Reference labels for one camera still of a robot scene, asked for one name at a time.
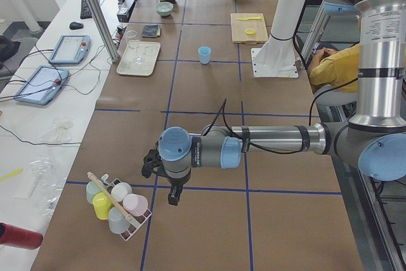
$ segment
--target glass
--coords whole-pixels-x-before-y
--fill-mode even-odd
[[[138,48],[140,47],[140,40],[136,39],[137,31],[130,30],[125,31],[124,38],[126,39],[126,43],[128,48],[134,50],[136,52],[136,56],[134,57],[133,62],[137,64],[141,64],[144,59],[138,54]]]

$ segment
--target plastic bag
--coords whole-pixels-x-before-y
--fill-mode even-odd
[[[52,127],[41,136],[41,140],[52,144],[67,143],[72,139],[70,130],[73,127],[73,120],[69,117],[55,119]]]
[[[41,156],[40,160],[30,163],[30,169],[37,177],[37,187],[33,200],[42,216],[51,219],[65,185],[66,178],[58,176],[55,162],[50,156]]]

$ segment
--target light blue joint cap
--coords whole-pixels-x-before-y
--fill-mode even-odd
[[[328,15],[357,15],[360,12],[351,4],[328,3],[324,1],[324,13]]]
[[[166,161],[177,161],[187,155],[192,146],[192,137],[180,127],[170,127],[159,137],[158,151]]]
[[[358,159],[359,170],[374,179],[393,181],[406,175],[406,135],[382,136],[368,145]]]
[[[221,146],[221,168],[236,168],[241,160],[241,143],[237,138],[226,136]]]

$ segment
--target yellow cup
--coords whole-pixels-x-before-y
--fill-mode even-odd
[[[108,212],[113,207],[112,202],[103,193],[98,193],[93,197],[93,207],[97,218],[108,220]]]

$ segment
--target small bowl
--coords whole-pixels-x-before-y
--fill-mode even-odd
[[[157,3],[155,10],[160,16],[169,16],[173,11],[173,4],[167,2]]]

